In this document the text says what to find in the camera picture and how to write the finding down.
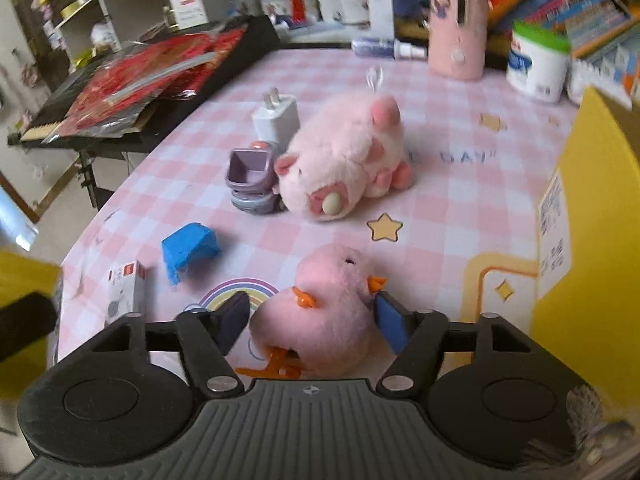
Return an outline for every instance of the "pink plush pig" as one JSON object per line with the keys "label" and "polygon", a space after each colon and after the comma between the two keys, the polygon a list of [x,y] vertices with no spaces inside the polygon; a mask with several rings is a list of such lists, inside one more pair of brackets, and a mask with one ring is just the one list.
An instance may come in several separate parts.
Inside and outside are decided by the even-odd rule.
{"label": "pink plush pig", "polygon": [[372,92],[332,98],[296,133],[275,171],[287,208],[314,220],[342,218],[363,196],[409,187],[396,100]]}
{"label": "pink plush pig", "polygon": [[249,323],[253,341],[270,363],[264,370],[238,368],[252,377],[279,377],[288,351],[300,370],[338,376],[360,362],[376,329],[369,303],[386,280],[371,275],[370,262],[355,249],[327,245],[298,264],[295,286],[281,290],[256,310]]}

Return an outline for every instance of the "cup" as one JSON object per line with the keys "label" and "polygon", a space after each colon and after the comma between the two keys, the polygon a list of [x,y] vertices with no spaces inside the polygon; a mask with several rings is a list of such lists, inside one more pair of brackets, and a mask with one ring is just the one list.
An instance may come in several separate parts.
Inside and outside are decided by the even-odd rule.
{"label": "cup", "polygon": [[482,77],[488,0],[431,0],[429,66],[460,80]]}

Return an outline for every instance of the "pink checkered tablecloth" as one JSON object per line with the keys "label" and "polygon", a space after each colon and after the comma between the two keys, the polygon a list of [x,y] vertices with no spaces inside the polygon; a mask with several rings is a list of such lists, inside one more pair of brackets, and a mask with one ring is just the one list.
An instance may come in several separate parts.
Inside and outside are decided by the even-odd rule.
{"label": "pink checkered tablecloth", "polygon": [[[235,209],[224,180],[228,154],[255,139],[251,114],[263,92],[277,86],[295,95],[304,122],[328,95],[365,87],[374,64],[384,70],[383,91],[398,99],[415,185],[365,200],[335,222]],[[108,270],[135,259],[149,270],[148,320],[173,319],[235,278],[291,286],[300,258],[329,242],[370,255],[408,308],[457,319],[471,257],[537,258],[536,206],[576,111],[568,102],[538,104],[490,70],[480,82],[463,83],[431,74],[420,61],[361,59],[348,50],[275,52],[176,128],[82,233],[63,264],[59,357],[103,328]],[[396,243],[371,239],[366,222],[384,212],[403,222]],[[160,243],[188,222],[214,229],[223,253],[200,283],[172,288]]]}

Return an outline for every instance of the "small white box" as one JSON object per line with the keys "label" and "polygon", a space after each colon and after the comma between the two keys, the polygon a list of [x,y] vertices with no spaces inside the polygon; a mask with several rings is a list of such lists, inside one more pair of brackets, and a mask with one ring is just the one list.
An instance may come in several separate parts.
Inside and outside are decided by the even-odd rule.
{"label": "small white box", "polygon": [[190,28],[207,23],[207,13],[200,0],[169,0],[175,11],[178,28]]}
{"label": "small white box", "polygon": [[145,267],[139,262],[109,271],[109,305],[105,326],[130,312],[145,315]]}
{"label": "small white box", "polygon": [[272,108],[261,106],[253,114],[254,129],[258,140],[277,144],[280,152],[287,151],[292,137],[300,129],[298,105],[293,95],[279,95]]}

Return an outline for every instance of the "orange plastic beak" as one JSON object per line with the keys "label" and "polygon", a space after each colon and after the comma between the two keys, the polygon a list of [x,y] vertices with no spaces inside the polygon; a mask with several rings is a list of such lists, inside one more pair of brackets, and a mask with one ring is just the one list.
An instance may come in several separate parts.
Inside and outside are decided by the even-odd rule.
{"label": "orange plastic beak", "polygon": [[298,304],[302,308],[317,308],[316,298],[314,298],[311,294],[307,294],[306,292],[302,292],[296,286],[292,286],[291,290],[298,297]]}
{"label": "orange plastic beak", "polygon": [[367,285],[369,285],[369,292],[375,294],[385,288],[386,278],[380,278],[378,276],[369,276],[367,278]]}

